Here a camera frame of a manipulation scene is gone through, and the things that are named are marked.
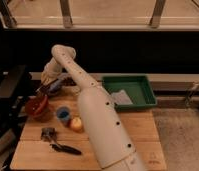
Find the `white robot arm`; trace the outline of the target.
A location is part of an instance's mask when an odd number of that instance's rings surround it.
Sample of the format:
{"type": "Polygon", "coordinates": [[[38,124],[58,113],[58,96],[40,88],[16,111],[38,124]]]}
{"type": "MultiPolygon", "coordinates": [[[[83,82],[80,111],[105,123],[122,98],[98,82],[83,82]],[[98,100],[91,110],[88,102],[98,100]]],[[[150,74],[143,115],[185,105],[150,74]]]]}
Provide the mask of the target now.
{"type": "Polygon", "coordinates": [[[114,109],[108,92],[75,61],[75,49],[54,45],[46,64],[41,91],[57,81],[65,69],[80,88],[77,106],[85,132],[102,171],[147,171],[129,134],[114,109]]]}

